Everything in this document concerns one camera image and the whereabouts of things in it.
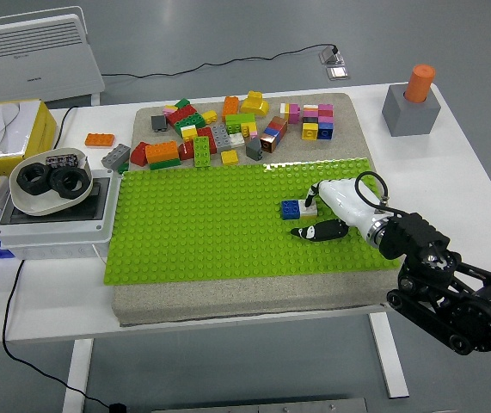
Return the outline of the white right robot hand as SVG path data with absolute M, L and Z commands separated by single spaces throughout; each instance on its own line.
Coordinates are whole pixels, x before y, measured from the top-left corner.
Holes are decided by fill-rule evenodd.
M 294 228 L 291 234 L 311 242 L 321 242 L 345 237 L 349 227 L 356 227 L 366 242 L 377 248 L 390 213 L 376 210 L 377 196 L 364 183 L 360 183 L 359 188 L 366 191 L 367 201 L 358 195 L 354 179 L 323 180 L 313 184 L 305 205 L 309 207 L 318 195 L 333 211 L 336 219 Z

